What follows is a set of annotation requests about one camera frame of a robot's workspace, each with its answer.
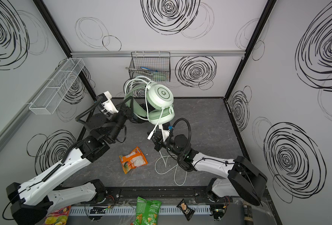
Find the mint green headphones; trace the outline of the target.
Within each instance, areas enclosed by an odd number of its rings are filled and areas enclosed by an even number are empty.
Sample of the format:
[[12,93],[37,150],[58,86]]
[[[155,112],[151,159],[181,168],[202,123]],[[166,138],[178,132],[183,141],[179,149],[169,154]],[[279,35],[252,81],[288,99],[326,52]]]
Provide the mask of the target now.
[[141,121],[149,122],[154,126],[148,135],[150,140],[156,133],[158,125],[171,122],[174,119],[174,96],[166,86],[145,76],[138,76],[126,82],[125,98],[133,97],[138,90],[144,91],[145,108],[142,108],[135,100],[131,103],[134,104],[134,115]]

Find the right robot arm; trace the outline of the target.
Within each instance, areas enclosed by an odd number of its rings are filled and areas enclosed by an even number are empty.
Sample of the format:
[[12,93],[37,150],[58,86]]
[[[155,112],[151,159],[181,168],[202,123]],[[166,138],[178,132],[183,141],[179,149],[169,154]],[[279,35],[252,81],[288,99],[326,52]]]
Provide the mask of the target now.
[[173,135],[175,125],[162,124],[151,120],[154,129],[148,133],[155,145],[155,150],[165,149],[169,156],[184,171],[208,172],[217,176],[208,185],[208,196],[215,201],[230,195],[234,190],[246,202],[259,206],[264,194],[267,177],[247,158],[238,156],[235,159],[224,159],[205,155],[191,146],[191,126],[185,118],[177,122],[185,122],[188,135]]

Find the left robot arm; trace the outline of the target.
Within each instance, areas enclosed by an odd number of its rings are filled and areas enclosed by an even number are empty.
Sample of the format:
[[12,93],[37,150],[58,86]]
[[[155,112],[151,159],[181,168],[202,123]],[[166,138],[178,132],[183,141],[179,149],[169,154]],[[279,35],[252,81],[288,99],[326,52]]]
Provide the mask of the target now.
[[62,159],[31,180],[12,183],[6,188],[12,219],[18,225],[35,225],[47,214],[82,202],[103,203],[108,194],[99,179],[77,187],[58,186],[75,172],[98,160],[115,143],[125,122],[134,114],[134,98],[129,96],[112,110],[110,97],[100,95],[75,120],[84,125],[89,136],[73,143]]

